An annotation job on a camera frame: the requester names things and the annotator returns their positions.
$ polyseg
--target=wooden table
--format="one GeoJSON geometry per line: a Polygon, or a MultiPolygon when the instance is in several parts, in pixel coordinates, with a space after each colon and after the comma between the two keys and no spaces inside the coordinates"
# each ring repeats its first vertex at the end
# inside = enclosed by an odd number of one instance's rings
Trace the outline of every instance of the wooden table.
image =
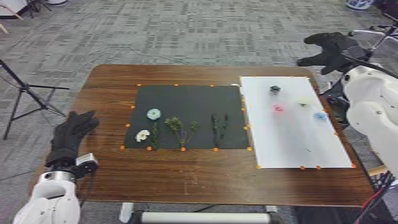
{"type": "Polygon", "coordinates": [[[361,206],[372,195],[363,167],[336,125],[356,169],[256,169],[242,150],[121,150],[139,86],[230,85],[240,76],[308,76],[297,67],[100,65],[73,110],[96,110],[102,125],[80,153],[100,161],[89,200],[247,205],[361,206]]]}

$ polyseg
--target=white cylinder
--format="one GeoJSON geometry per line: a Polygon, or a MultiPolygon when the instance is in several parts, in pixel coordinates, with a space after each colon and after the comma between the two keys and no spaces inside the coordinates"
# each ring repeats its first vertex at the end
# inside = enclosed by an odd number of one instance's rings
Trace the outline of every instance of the white cylinder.
{"type": "Polygon", "coordinates": [[[146,224],[269,224],[267,213],[183,213],[183,212],[144,212],[143,223],[146,224]]]}

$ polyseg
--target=small object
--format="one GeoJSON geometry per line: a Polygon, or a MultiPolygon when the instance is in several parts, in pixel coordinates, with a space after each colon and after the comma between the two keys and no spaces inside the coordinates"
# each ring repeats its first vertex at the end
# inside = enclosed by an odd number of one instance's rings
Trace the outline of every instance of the small object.
{"type": "Polygon", "coordinates": [[[150,135],[151,135],[150,131],[148,130],[143,130],[139,132],[139,134],[135,135],[135,141],[137,142],[146,141],[150,135]]]}
{"type": "Polygon", "coordinates": [[[281,105],[281,104],[274,104],[274,112],[276,112],[278,114],[283,113],[283,105],[281,105]]]}
{"type": "Polygon", "coordinates": [[[151,109],[146,113],[148,118],[157,121],[159,118],[162,117],[162,112],[159,109],[151,109]]]}
{"type": "Polygon", "coordinates": [[[278,93],[281,92],[281,87],[279,86],[272,86],[271,87],[271,92],[274,95],[278,95],[278,93]]]}
{"type": "Polygon", "coordinates": [[[317,112],[317,113],[315,113],[315,118],[317,118],[318,120],[326,121],[326,120],[327,120],[327,114],[326,114],[324,112],[317,112]]]}
{"type": "Polygon", "coordinates": [[[297,103],[301,104],[302,107],[306,107],[313,102],[311,99],[304,97],[299,99],[297,103]]]}

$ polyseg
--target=table leg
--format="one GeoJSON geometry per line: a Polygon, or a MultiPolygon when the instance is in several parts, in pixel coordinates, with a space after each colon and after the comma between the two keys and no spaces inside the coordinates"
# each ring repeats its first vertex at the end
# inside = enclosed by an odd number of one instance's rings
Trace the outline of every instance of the table leg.
{"type": "Polygon", "coordinates": [[[128,223],[130,218],[132,218],[132,213],[134,213],[134,203],[123,202],[123,205],[121,205],[121,215],[119,215],[119,221],[123,223],[128,223]]]}

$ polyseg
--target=black mat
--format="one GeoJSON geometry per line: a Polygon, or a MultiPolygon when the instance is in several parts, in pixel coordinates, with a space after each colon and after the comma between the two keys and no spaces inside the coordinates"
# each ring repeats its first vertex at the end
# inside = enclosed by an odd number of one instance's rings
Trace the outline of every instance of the black mat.
{"type": "Polygon", "coordinates": [[[150,139],[144,142],[135,141],[135,135],[141,130],[150,130],[153,121],[146,117],[148,110],[157,108],[162,111],[159,120],[160,140],[159,148],[178,149],[180,144],[176,136],[166,125],[166,118],[180,117],[185,129],[191,129],[191,122],[198,121],[199,130],[187,144],[191,149],[212,149],[214,131],[212,114],[219,119],[228,113],[230,123],[226,137],[219,148],[246,149],[249,147],[247,133],[244,130],[246,120],[242,114],[240,90],[235,86],[144,86],[139,90],[135,99],[135,110],[132,114],[132,126],[128,128],[125,146],[127,148],[146,148],[150,139]]]}

